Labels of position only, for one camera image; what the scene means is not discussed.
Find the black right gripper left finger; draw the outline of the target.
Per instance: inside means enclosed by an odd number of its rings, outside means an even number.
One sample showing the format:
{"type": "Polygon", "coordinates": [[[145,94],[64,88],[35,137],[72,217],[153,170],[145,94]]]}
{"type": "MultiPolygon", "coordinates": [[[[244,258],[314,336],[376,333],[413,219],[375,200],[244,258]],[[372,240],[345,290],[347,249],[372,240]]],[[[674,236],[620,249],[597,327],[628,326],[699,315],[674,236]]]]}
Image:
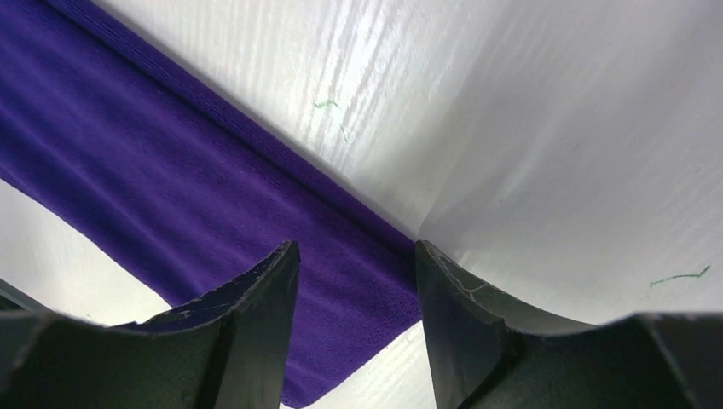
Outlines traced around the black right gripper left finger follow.
{"type": "Polygon", "coordinates": [[[287,241],[143,323],[99,326],[1,287],[4,408],[276,408],[298,294],[287,241]]]}

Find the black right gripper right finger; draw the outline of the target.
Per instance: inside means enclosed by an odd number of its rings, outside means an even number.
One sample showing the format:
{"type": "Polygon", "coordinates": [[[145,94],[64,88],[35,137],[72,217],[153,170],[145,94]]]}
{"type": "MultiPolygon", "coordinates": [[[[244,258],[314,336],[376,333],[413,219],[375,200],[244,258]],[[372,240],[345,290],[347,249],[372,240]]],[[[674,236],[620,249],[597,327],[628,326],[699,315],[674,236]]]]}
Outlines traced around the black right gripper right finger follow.
{"type": "Polygon", "coordinates": [[[633,314],[589,325],[549,313],[415,246],[439,408],[719,408],[722,316],[633,314]]]}

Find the purple cloth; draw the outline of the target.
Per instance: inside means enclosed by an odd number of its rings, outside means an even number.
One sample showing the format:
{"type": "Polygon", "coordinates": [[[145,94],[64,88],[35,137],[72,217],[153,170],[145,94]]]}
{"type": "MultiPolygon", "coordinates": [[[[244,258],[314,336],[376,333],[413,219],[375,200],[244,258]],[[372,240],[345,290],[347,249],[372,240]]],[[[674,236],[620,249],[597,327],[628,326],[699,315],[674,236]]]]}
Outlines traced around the purple cloth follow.
{"type": "Polygon", "coordinates": [[[296,241],[287,406],[419,321],[410,239],[90,1],[2,2],[1,177],[172,306],[296,241]]]}

